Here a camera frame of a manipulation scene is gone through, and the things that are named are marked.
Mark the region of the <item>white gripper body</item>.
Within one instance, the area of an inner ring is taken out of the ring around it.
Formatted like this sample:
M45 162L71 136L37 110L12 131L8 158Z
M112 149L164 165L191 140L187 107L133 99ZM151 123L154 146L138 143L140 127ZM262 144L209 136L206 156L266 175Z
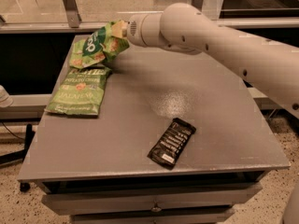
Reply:
M139 47L146 46L142 37L142 24L146 17L146 14L135 14L127 23L127 39Z

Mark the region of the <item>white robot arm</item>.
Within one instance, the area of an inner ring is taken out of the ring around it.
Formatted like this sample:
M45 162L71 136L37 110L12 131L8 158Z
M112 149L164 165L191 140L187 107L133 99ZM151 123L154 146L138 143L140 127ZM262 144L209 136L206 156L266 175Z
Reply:
M219 26L183 3L118 21L112 34L139 47L204 52L299 118L299 48Z

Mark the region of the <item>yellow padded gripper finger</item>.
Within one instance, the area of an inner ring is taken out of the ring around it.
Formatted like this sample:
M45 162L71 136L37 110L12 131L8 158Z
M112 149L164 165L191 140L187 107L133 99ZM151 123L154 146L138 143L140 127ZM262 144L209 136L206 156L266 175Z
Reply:
M126 21L117 21L111 26L112 35L117 38L125 38L127 36L128 23Z

